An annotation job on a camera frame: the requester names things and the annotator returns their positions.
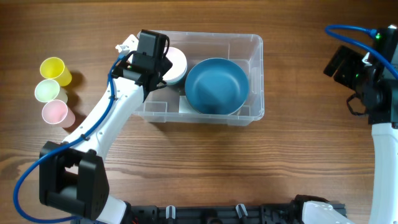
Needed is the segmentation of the pink plastic bowl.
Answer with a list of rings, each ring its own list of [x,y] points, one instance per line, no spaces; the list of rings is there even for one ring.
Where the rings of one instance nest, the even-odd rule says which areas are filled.
[[[166,57],[172,62],[171,69],[166,73],[176,73],[176,74],[186,73],[187,58],[180,49],[177,49],[175,47],[170,47]]]

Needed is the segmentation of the dark blue plate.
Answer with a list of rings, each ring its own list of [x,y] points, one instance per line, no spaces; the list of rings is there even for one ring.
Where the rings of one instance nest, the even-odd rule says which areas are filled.
[[[249,79],[238,64],[225,58],[209,58],[189,71],[185,96],[199,113],[230,115],[248,99]]]

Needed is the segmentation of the yellow plastic cup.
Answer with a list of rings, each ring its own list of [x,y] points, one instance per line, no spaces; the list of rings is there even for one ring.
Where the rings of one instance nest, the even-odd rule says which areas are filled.
[[[45,79],[55,80],[60,86],[67,86],[72,81],[72,75],[64,61],[58,57],[45,59],[39,68]]]

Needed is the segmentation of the pink plastic cup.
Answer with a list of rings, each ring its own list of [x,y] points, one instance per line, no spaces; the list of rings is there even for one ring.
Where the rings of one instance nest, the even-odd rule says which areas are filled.
[[[69,128],[75,122],[73,111],[62,100],[52,100],[42,109],[43,120],[51,125]]]

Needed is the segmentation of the light green plastic cup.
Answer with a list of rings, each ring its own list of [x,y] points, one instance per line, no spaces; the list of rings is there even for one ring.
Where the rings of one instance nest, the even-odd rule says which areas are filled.
[[[67,103],[68,96],[65,90],[55,80],[46,79],[37,84],[34,95],[41,103],[48,103],[53,100],[61,100]]]

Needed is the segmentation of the light blue plastic bowl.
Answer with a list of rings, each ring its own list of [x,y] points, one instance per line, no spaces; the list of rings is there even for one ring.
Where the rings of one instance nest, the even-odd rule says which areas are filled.
[[[166,81],[166,83],[168,85],[176,85],[177,83],[179,83],[180,81],[183,80],[183,78],[185,77],[184,73],[181,74],[176,74],[176,73],[166,73],[163,76],[163,80]]]

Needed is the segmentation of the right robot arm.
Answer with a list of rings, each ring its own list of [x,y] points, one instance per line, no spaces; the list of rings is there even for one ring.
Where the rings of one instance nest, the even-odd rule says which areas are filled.
[[[325,32],[355,45],[366,55],[342,45],[324,73],[354,93],[372,126],[374,186],[370,223],[397,223],[397,27],[367,29],[334,24]]]

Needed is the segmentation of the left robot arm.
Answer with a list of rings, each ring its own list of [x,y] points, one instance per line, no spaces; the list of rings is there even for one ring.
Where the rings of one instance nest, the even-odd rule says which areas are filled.
[[[132,220],[127,202],[109,194],[104,161],[120,130],[150,92],[166,86],[172,68],[165,34],[142,30],[136,50],[122,54],[108,74],[106,92],[62,144],[46,142],[40,152],[40,203],[100,223]]]

